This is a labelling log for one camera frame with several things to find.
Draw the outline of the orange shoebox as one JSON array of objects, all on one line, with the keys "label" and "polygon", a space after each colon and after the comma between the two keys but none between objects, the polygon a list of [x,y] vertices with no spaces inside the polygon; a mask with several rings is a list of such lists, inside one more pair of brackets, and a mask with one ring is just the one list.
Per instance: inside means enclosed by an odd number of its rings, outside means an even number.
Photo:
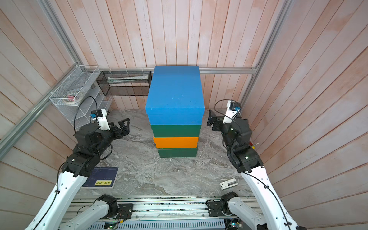
[{"label": "orange shoebox", "polygon": [[199,137],[153,138],[158,149],[193,149],[197,148]]}]

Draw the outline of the blue shoebox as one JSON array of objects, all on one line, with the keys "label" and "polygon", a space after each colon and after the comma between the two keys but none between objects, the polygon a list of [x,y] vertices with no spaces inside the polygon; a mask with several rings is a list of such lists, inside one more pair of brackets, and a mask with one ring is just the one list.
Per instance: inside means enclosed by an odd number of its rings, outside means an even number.
[{"label": "blue shoebox", "polygon": [[199,67],[155,67],[145,109],[151,125],[201,125],[205,104]]}]

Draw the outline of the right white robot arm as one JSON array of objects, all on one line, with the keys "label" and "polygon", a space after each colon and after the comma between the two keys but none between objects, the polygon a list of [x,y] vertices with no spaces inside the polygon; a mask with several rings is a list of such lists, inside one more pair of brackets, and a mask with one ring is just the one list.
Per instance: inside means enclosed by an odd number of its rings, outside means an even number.
[{"label": "right white robot arm", "polygon": [[245,204],[235,192],[222,195],[219,202],[211,201],[208,208],[228,217],[235,215],[252,230],[303,230],[282,204],[259,154],[252,147],[248,120],[234,109],[226,114],[210,110],[207,126],[221,133],[231,164],[250,187],[262,212]]}]

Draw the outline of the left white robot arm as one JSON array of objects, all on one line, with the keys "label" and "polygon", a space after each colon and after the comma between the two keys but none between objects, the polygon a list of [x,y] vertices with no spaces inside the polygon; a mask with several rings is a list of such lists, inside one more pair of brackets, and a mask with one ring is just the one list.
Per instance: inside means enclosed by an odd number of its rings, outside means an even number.
[{"label": "left white robot arm", "polygon": [[60,166],[57,182],[42,208],[27,226],[28,230],[85,230],[101,218],[120,219],[117,199],[102,195],[81,214],[62,223],[75,195],[103,160],[102,154],[112,142],[128,135],[130,120],[121,120],[115,125],[106,120],[89,123],[75,132],[77,144],[72,155]]}]

